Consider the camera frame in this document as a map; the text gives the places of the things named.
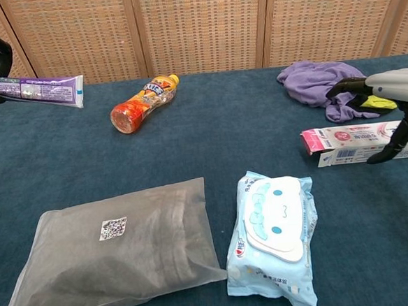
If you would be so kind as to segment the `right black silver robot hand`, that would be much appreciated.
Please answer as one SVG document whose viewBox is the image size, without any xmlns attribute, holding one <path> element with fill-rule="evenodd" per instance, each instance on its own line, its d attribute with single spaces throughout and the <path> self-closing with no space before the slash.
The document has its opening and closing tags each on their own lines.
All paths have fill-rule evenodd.
<svg viewBox="0 0 408 306">
<path fill-rule="evenodd" d="M 380 164 L 394 159 L 408 143 L 408 68 L 401 68 L 370 75 L 366 78 L 345 78 L 327 93 L 333 98 L 340 93 L 375 95 L 395 101 L 404 117 L 390 137 L 389 143 L 379 152 L 370 156 L 367 164 Z"/>
</svg>

